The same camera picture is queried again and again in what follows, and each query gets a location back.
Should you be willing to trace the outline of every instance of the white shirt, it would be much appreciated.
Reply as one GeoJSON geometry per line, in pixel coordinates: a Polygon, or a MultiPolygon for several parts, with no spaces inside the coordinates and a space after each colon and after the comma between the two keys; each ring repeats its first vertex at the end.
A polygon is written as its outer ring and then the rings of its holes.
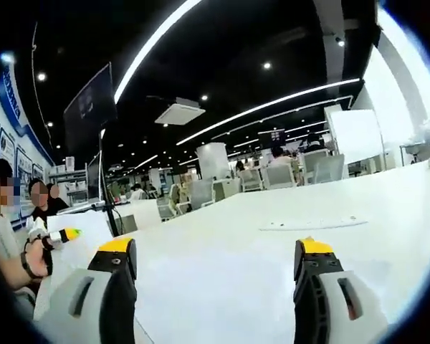
{"type": "Polygon", "coordinates": [[[0,258],[18,257],[20,253],[11,222],[0,215],[0,258]]]}
{"type": "Polygon", "coordinates": [[[278,156],[273,161],[269,163],[268,166],[280,166],[280,165],[288,165],[292,166],[292,160],[289,156],[278,156]]]}
{"type": "Polygon", "coordinates": [[[138,190],[135,190],[134,192],[132,192],[132,194],[129,197],[129,201],[138,201],[141,199],[147,199],[146,194],[143,195],[145,193],[144,190],[142,190],[141,188],[138,190]]]}

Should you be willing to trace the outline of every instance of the black shirt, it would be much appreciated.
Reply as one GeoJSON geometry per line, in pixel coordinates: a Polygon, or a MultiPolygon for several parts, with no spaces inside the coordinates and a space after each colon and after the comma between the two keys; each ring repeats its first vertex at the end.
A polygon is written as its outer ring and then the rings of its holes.
{"type": "Polygon", "coordinates": [[[41,210],[39,207],[35,208],[32,212],[32,217],[34,220],[37,217],[42,218],[44,224],[47,225],[48,216],[57,215],[57,212],[63,209],[68,208],[69,206],[62,199],[48,199],[48,209],[46,211],[41,210]]]}

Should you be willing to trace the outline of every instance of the hand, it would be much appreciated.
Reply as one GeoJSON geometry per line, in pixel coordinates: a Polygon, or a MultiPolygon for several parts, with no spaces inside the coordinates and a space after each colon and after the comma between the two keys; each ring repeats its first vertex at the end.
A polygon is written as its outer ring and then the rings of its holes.
{"type": "Polygon", "coordinates": [[[26,259],[30,270],[36,276],[46,277],[48,275],[48,269],[43,259],[42,240],[37,239],[31,244],[27,245],[26,259]]]}

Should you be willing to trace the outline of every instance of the ceiling vent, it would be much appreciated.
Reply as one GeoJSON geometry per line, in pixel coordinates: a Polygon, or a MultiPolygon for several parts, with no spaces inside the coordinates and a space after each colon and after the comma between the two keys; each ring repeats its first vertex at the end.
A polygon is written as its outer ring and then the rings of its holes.
{"type": "Polygon", "coordinates": [[[175,104],[172,104],[164,113],[155,120],[155,123],[185,125],[194,118],[206,112],[199,107],[197,102],[178,98],[175,104]]]}

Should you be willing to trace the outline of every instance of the white chair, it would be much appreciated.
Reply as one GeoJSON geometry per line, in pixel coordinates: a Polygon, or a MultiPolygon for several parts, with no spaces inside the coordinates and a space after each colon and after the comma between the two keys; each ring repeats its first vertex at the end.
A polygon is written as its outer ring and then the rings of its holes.
{"type": "Polygon", "coordinates": [[[315,165],[321,158],[324,158],[325,156],[328,156],[327,149],[314,150],[313,152],[302,154],[302,172],[304,175],[304,185],[312,183],[315,165]]]}
{"type": "Polygon", "coordinates": [[[177,184],[172,184],[171,190],[169,191],[169,195],[167,199],[158,200],[158,211],[159,216],[162,220],[167,221],[176,217],[177,214],[177,206],[178,203],[178,186],[177,184]]]}
{"type": "Polygon", "coordinates": [[[239,172],[242,183],[242,192],[258,191],[263,189],[261,177],[257,169],[243,170],[239,172]]]}
{"type": "Polygon", "coordinates": [[[291,188],[296,186],[292,166],[269,166],[263,170],[264,187],[268,190],[274,188],[291,188]]]}
{"type": "Polygon", "coordinates": [[[343,178],[344,154],[321,158],[314,171],[314,184],[340,181],[343,178]]]}
{"type": "Polygon", "coordinates": [[[188,184],[189,201],[177,204],[179,214],[185,214],[184,207],[191,205],[192,210],[203,208],[215,202],[212,180],[193,181],[188,184]]]}

